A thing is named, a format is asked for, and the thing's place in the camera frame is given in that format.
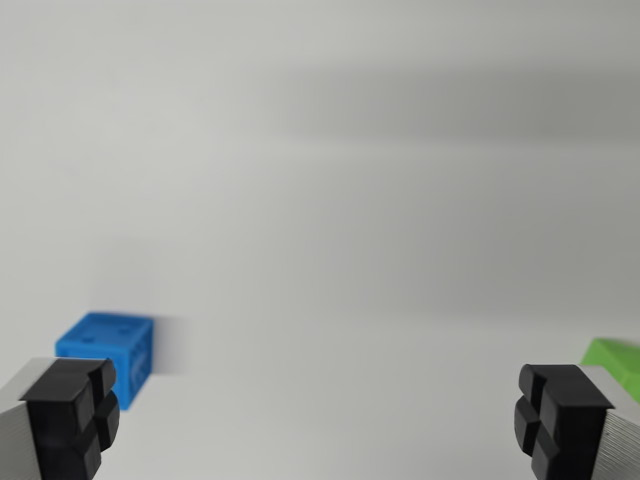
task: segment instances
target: blurred background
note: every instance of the blurred background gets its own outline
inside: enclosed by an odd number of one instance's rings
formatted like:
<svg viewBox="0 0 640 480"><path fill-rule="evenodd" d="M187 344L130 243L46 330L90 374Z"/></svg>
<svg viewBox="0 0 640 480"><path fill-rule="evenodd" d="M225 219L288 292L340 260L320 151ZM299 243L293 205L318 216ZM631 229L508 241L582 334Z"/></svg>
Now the blurred background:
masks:
<svg viewBox="0 0 640 480"><path fill-rule="evenodd" d="M96 478L530 479L638 337L640 5L0 0L0 376L163 316Z"/></svg>

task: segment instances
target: cube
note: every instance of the cube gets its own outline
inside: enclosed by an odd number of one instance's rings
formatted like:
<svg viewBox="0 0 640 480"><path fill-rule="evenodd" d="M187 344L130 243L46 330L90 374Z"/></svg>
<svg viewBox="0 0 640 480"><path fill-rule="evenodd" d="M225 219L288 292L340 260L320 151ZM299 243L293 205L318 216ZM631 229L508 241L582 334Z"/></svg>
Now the cube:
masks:
<svg viewBox="0 0 640 480"><path fill-rule="evenodd" d="M151 374L153 319L89 313L58 340L56 356L111 359L117 374L113 392L127 410Z"/></svg>
<svg viewBox="0 0 640 480"><path fill-rule="evenodd" d="M640 345L625 340L596 338L582 360L583 365L599 365L640 402Z"/></svg>

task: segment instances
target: white surface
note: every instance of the white surface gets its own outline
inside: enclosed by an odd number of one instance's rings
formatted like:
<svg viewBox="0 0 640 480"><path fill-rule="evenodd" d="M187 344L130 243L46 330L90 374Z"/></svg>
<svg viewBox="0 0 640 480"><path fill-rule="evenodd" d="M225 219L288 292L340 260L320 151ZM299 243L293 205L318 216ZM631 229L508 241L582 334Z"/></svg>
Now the white surface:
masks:
<svg viewBox="0 0 640 480"><path fill-rule="evenodd" d="M101 480L530 479L520 366L636 334L638 13L0 0L0 377L162 314Z"/></svg>

